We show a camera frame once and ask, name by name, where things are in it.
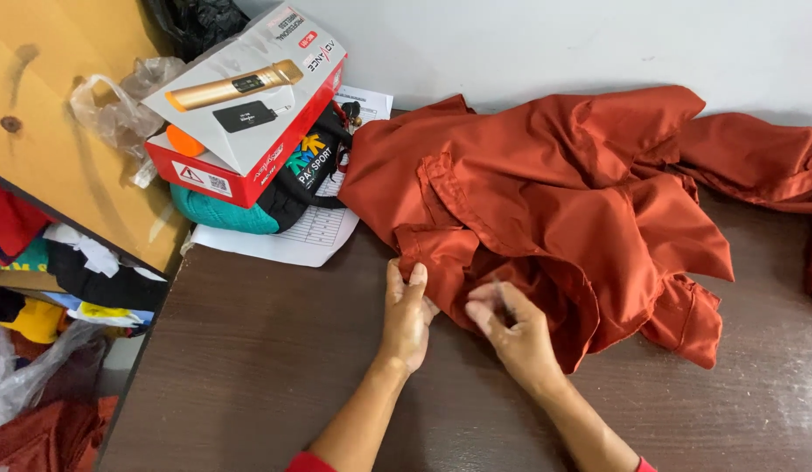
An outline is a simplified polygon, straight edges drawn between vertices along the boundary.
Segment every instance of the red sleeve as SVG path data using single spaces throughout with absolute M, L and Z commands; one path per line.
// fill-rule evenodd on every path
M 286 468 L 286 472 L 336 472 L 336 469 L 330 467 L 315 455 L 303 452 L 298 453 L 293 458 L 293 461 L 289 463 L 289 467 Z
M 645 458 L 639 458 L 639 466 L 636 467 L 636 472 L 657 472 L 657 470 L 651 467 L 651 464 L 645 461 Z

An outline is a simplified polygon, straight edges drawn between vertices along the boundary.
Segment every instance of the forearm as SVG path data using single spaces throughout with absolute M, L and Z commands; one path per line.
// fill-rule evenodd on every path
M 572 383 L 562 377 L 534 393 L 581 472 L 634 472 L 639 456 L 604 423 Z
M 356 392 L 309 452 L 338 472 L 370 471 L 407 379 L 402 362 L 375 359 Z

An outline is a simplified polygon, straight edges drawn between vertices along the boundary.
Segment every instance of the hand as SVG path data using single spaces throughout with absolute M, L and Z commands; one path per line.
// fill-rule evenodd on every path
M 429 324 L 438 314 L 438 307 L 423 296 L 429 277 L 426 266 L 416 263 L 408 285 L 403 283 L 400 259 L 388 262 L 386 318 L 378 359 L 402 362 L 407 372 L 417 370 L 426 357 Z
M 516 382 L 532 396 L 560 392 L 566 377 L 554 358 L 546 315 L 510 282 L 482 285 L 469 297 L 464 306 L 467 316 L 491 341 Z M 495 313 L 504 309 L 503 297 L 516 322 L 510 328 Z

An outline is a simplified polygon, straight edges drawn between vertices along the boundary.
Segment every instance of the green cloth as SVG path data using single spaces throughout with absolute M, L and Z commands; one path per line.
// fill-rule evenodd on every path
M 277 221 L 256 203 L 245 209 L 173 183 L 170 193 L 181 214 L 199 224 L 252 234 L 273 234 L 278 230 Z
M 7 267 L 0 264 L 4 271 L 47 272 L 47 243 L 39 236 L 30 242 L 27 249 Z

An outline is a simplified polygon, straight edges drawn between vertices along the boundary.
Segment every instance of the red and white box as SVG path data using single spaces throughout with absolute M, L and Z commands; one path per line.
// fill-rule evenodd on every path
M 188 157 L 167 133 L 153 136 L 145 147 L 158 174 L 250 208 L 333 99 L 346 57 L 287 3 L 267 10 L 143 100 L 205 147 Z

